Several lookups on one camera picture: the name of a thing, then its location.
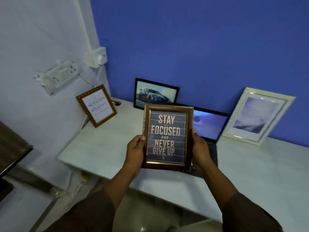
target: hand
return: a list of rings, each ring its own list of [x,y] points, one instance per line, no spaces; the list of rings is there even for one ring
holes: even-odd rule
[[[141,170],[145,140],[144,136],[137,135],[127,145],[126,159],[122,168],[132,173],[134,178],[138,176]]]
[[[212,162],[208,145],[207,142],[196,133],[196,129],[192,130],[192,138],[194,141],[192,164],[200,174],[204,174],[206,166]]]

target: desk surface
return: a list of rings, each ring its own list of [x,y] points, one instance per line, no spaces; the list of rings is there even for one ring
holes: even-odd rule
[[[141,134],[143,111],[122,101],[118,114],[94,128],[88,123],[59,160],[111,179],[122,167],[126,145]],[[221,137],[219,169],[237,189],[275,217],[285,231],[309,227],[309,148],[267,138],[262,146]],[[141,169],[130,185],[209,218],[222,215],[204,180],[188,174]]]

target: wall outlet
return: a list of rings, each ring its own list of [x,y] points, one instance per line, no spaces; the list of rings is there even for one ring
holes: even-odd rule
[[[55,66],[45,73],[40,73],[34,78],[41,82],[41,85],[44,87],[46,92],[51,95],[59,87],[68,82],[71,78],[78,75],[81,72],[78,64],[73,61],[61,62],[58,66]]]
[[[85,54],[85,61],[90,67],[98,68],[107,62],[105,47],[98,47]]]

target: person's left hand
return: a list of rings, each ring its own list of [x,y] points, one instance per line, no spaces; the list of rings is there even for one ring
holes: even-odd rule
[[[126,159],[122,168],[132,172],[134,178],[138,176],[141,170],[145,140],[144,136],[137,135],[127,145]]]

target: laptop screen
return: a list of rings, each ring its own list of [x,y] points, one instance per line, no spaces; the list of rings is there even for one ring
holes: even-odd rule
[[[193,128],[199,136],[217,140],[226,120],[226,116],[194,110]]]

